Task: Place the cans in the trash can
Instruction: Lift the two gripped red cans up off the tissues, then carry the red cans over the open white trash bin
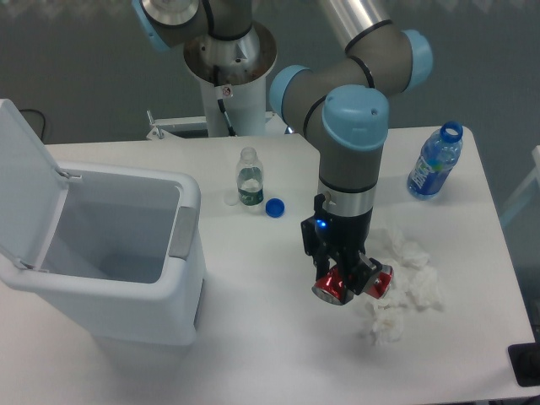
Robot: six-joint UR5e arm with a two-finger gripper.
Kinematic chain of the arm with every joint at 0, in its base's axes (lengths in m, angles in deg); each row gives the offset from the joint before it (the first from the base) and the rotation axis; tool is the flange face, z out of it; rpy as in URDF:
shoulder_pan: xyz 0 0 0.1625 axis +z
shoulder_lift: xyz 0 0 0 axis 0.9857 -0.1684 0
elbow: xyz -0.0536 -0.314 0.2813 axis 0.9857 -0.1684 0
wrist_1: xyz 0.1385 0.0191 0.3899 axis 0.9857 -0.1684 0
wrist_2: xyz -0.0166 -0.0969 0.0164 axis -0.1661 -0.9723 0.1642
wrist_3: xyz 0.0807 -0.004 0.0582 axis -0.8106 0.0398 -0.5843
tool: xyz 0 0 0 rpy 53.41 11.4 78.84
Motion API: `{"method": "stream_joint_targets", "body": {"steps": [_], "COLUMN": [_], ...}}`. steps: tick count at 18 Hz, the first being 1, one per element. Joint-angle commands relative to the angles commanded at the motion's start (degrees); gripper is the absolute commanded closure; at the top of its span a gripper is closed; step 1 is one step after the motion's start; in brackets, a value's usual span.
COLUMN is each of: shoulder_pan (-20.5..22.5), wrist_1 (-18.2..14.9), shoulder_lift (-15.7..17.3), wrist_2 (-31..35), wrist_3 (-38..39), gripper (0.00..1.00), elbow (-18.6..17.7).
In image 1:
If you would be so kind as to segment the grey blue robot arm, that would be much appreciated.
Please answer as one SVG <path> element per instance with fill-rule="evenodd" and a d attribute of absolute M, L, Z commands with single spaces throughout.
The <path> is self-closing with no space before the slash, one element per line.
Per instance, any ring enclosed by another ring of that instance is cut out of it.
<path fill-rule="evenodd" d="M 365 254 L 365 240 L 388 134 L 388 98 L 431 73 L 429 42 L 398 29 L 379 1 L 323 1 L 344 58 L 327 70 L 290 66 L 267 84 L 277 58 L 272 34 L 249 1 L 136 1 L 133 8 L 158 50 L 184 49 L 199 81 L 208 135 L 260 135 L 267 108 L 319 151 L 314 213 L 301 224 L 316 267 L 313 292 L 344 305 L 381 298 L 390 266 Z"/>

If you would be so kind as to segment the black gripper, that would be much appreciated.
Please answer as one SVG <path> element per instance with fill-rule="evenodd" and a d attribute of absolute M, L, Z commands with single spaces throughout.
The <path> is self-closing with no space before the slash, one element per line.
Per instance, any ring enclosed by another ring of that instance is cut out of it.
<path fill-rule="evenodd" d="M 380 263 L 367 257 L 367 239 L 372 210 L 353 217 L 339 216 L 324 208 L 326 198 L 322 193 L 314 197 L 314 213 L 300 224 L 305 254 L 312 258 L 316 267 L 316 281 L 330 272 L 330 257 L 336 261 L 336 253 L 344 253 L 342 278 L 345 289 L 342 302 L 349 302 L 369 288 L 380 271 Z"/>

